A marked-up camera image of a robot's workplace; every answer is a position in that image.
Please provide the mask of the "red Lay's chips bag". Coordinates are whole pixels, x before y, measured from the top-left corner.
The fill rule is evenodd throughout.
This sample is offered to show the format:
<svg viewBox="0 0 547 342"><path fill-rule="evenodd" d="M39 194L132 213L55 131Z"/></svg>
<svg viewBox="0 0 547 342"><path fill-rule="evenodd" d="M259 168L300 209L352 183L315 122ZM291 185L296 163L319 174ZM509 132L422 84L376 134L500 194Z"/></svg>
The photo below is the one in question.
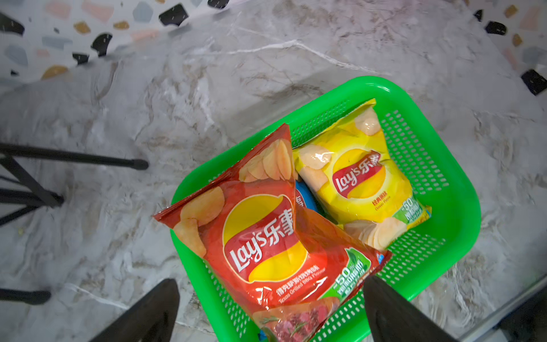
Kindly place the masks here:
<svg viewBox="0 0 547 342"><path fill-rule="evenodd" d="M390 259L296 202L282 125L207 186L155 215L276 341L309 341Z"/></svg>

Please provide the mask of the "yellow Lay's chips bag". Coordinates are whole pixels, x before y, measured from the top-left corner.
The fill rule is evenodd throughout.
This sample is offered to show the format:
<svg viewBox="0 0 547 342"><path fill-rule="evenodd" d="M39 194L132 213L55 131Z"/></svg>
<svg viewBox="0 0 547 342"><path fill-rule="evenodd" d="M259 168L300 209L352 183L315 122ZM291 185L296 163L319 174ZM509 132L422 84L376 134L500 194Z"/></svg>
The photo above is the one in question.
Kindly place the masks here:
<svg viewBox="0 0 547 342"><path fill-rule="evenodd" d="M293 157L297 173L338 226L385 250L430 219L431 209L414 197L390 157L375 105L374 99L364 102L296 148Z"/></svg>

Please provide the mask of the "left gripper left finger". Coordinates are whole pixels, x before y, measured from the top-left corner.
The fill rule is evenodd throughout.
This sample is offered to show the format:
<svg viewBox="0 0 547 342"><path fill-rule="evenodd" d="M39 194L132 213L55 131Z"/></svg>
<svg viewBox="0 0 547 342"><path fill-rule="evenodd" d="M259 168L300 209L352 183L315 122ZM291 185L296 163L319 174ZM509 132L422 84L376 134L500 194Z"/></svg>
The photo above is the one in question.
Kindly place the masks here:
<svg viewBox="0 0 547 342"><path fill-rule="evenodd" d="M170 341L179 301L177 282L164 279L93 340Z"/></svg>

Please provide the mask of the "blue Lay's chips bag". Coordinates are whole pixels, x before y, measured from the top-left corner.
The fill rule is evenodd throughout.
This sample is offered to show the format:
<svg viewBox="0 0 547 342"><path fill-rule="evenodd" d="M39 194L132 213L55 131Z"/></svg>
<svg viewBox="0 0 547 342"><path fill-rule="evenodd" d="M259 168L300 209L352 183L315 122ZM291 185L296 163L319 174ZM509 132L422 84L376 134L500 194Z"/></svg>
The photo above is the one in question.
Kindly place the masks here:
<svg viewBox="0 0 547 342"><path fill-rule="evenodd" d="M297 180L295 182L295 186L296 186L296 203L302 207L306 207L315 212L318 212L319 209L318 209L318 205L316 204L316 200L313 196L312 191L310 191L306 183L304 181Z"/></svg>

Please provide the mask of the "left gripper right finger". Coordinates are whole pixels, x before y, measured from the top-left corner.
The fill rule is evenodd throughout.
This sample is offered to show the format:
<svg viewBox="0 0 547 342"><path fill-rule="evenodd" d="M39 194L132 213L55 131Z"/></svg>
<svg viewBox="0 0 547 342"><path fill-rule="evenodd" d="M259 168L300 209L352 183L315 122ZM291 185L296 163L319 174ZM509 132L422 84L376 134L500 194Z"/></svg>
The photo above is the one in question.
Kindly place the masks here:
<svg viewBox="0 0 547 342"><path fill-rule="evenodd" d="M374 341L456 340L377 276L364 281L363 297Z"/></svg>

